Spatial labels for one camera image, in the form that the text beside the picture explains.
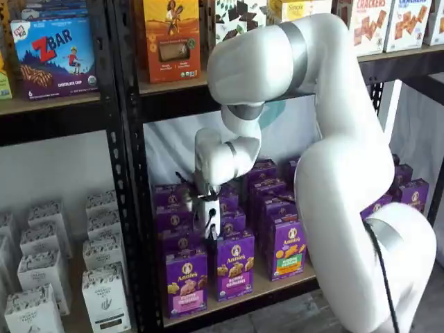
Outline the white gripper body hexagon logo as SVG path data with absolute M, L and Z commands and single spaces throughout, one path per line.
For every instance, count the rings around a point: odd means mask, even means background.
M 200 224 L 207 239 L 211 224 L 216 225 L 218 237 L 221 233 L 221 210 L 219 199 L 209 199 L 200 201 Z

